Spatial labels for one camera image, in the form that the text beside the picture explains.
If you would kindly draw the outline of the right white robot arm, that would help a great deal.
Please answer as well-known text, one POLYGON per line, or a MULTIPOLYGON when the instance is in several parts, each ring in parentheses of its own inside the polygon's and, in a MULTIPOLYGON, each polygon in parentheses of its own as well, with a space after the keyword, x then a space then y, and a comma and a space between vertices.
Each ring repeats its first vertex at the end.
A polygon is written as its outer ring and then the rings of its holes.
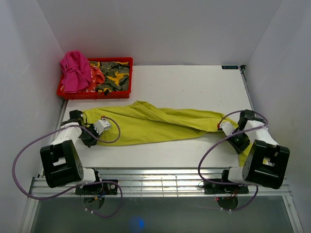
POLYGON ((222 172, 220 189, 232 192, 237 184, 257 184, 279 189, 285 176, 290 150, 277 143, 269 134, 268 120, 252 110, 238 111, 237 127, 221 119, 217 129, 225 133, 226 141, 237 154, 246 153, 242 167, 229 167, 222 172))

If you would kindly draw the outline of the yellow-green trousers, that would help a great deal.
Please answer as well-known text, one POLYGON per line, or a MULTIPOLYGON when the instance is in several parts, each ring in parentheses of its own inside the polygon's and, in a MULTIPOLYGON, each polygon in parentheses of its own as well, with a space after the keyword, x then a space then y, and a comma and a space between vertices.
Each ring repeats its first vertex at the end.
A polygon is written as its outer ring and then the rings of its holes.
POLYGON ((157 108, 144 101, 127 106, 104 106, 85 111, 89 122, 113 118, 117 125, 97 146, 85 149, 85 166, 107 168, 195 168, 212 144, 221 113, 193 109, 157 108))

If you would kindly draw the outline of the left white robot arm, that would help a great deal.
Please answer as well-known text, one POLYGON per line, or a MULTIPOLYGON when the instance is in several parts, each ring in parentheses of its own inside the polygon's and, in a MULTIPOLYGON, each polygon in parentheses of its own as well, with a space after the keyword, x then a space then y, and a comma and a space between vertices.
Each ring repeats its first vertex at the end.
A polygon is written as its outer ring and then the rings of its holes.
POLYGON ((46 182, 50 188, 78 183, 86 184, 86 188, 92 194, 102 191, 103 182, 98 172, 93 168, 83 167, 75 146, 78 140, 89 148, 97 145, 97 140, 81 129, 85 127, 94 136, 100 136, 95 126, 87 125, 85 119, 83 112, 71 111, 69 120, 61 124, 62 131, 56 139, 49 146, 40 149, 46 182))

